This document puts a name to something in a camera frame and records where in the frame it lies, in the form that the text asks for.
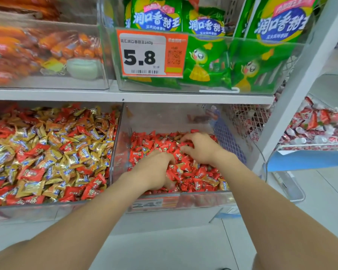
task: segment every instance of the pink label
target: pink label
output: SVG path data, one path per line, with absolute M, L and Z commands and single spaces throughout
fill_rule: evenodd
M 277 5 L 274 9 L 273 17 L 296 7 L 312 7 L 315 0 L 288 0 Z
M 161 6 L 160 4 L 158 4 L 156 2 L 145 6 L 144 12 L 148 12 L 148 11 L 154 10 L 154 9 L 160 9 L 162 12 L 164 12 L 166 14 L 173 14 L 175 12 L 175 9 L 173 7 L 168 6 L 168 5 Z

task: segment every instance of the hand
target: hand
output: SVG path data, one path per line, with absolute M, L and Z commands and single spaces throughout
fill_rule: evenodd
M 193 134 L 186 134 L 180 140 L 185 142 L 190 140 L 194 144 L 194 148 L 189 146 L 182 146 L 180 151 L 190 155 L 194 160 L 201 164 L 209 164 L 215 166 L 215 156 L 220 151 L 225 151 L 216 141 L 210 138 L 208 134 L 196 132 Z
M 168 190 L 173 189 L 175 183 L 167 177 L 169 163 L 175 164 L 172 154 L 155 150 L 142 158 L 129 174 L 135 175 L 143 182 L 145 191 L 160 189 L 163 186 Z

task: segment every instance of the person's right hand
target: person's right hand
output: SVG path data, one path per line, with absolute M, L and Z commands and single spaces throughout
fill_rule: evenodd
M 201 164 L 215 166 L 215 156 L 221 151 L 226 151 L 205 133 L 196 132 L 193 134 L 186 134 L 181 138 L 180 142 L 185 142 L 187 140 L 193 142 L 194 148 L 182 146 L 180 151 L 190 155 L 195 161 Z

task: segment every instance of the barcode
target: barcode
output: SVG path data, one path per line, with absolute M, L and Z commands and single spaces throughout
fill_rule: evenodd
M 131 70 L 132 74 L 143 74 L 143 75 L 157 75 L 159 74 L 159 70 Z

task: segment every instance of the person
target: person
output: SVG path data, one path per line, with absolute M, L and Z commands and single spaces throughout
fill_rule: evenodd
M 217 167 L 227 181 L 265 270 L 338 270 L 338 238 L 259 179 L 207 134 L 186 134 L 181 147 L 199 163 Z M 173 187 L 171 154 L 152 152 L 106 191 L 31 240 L 0 252 L 0 270 L 87 270 L 126 209 L 145 191 Z M 55 265 L 48 260 L 55 258 Z

